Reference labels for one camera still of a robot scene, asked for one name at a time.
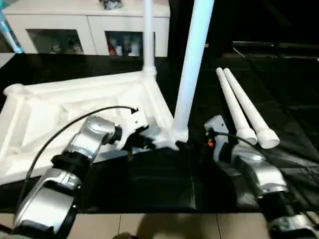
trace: wooden floor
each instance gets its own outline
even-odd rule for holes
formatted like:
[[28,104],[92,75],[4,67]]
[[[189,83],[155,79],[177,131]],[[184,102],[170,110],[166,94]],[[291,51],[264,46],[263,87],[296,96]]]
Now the wooden floor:
[[[10,227],[12,214],[0,214]],[[78,214],[70,239],[268,239],[261,214]]]

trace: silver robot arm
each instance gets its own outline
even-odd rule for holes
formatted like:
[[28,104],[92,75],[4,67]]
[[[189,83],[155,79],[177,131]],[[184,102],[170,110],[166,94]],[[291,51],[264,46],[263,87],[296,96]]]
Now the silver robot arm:
[[[214,161],[222,161],[223,149],[228,137],[215,132],[228,133],[221,116],[205,124],[208,141],[213,141]],[[266,161],[266,158],[249,145],[237,144],[232,148],[230,159],[226,159],[241,173],[256,197],[268,223],[270,236],[274,239],[319,239],[313,223],[303,213],[301,204],[287,187],[281,171]]]
[[121,138],[121,127],[101,117],[87,118],[21,203],[12,234],[33,239],[66,238],[77,214],[77,194],[90,165],[101,145]]

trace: black table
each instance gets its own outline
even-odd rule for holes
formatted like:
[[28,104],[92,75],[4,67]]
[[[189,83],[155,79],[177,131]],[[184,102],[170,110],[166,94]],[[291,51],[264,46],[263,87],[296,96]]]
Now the black table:
[[[15,55],[0,69],[0,87],[138,71],[140,58]],[[216,67],[232,70],[281,144],[263,153],[288,176],[305,209],[319,210],[319,62],[316,60],[245,59],[204,56],[189,119],[192,142],[203,139],[203,124],[222,115],[235,133]],[[156,59],[158,85],[172,114],[181,66]],[[0,96],[0,104],[5,101]],[[227,165],[217,167],[203,150],[159,149],[96,163],[81,195],[83,213],[248,212],[258,211],[244,178]],[[30,188],[37,181],[32,179]],[[14,212],[22,183],[0,186],[0,212]]]

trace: white cylindrical rod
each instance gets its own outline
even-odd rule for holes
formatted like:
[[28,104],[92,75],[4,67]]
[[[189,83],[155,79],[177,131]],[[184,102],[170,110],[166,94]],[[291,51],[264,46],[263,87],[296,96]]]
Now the white cylindrical rod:
[[237,82],[231,71],[226,68],[224,69],[226,78],[233,89],[240,105],[244,109],[250,123],[252,124],[257,139],[262,148],[273,148],[280,143],[280,140],[276,133],[268,127],[264,119],[259,114],[254,104],[250,101],[243,88]]
[[187,124],[213,5],[214,0],[195,0],[194,2],[172,129],[176,133],[187,132],[188,134]]
[[221,68],[216,69],[216,74],[218,76],[221,89],[223,90],[230,114],[233,118],[235,127],[237,129],[236,135],[242,137],[249,141],[251,144],[255,145],[257,143],[257,137],[255,132],[249,127],[249,124],[244,116],[243,111],[240,108],[240,105],[231,89],[226,76]]
[[144,32],[143,32],[143,56],[144,72],[155,72],[154,66],[154,34],[153,34],[153,3],[152,0],[144,0]]

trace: vertical white column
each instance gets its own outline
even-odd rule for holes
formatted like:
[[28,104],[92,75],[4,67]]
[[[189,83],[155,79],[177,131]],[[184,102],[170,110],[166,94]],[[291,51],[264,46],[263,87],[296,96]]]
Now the vertical white column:
[[154,34],[153,34],[153,3],[152,0],[144,0],[144,32],[143,32],[143,71],[155,73],[154,65]]
[[172,130],[188,137],[188,119],[204,53],[214,0],[195,0]]

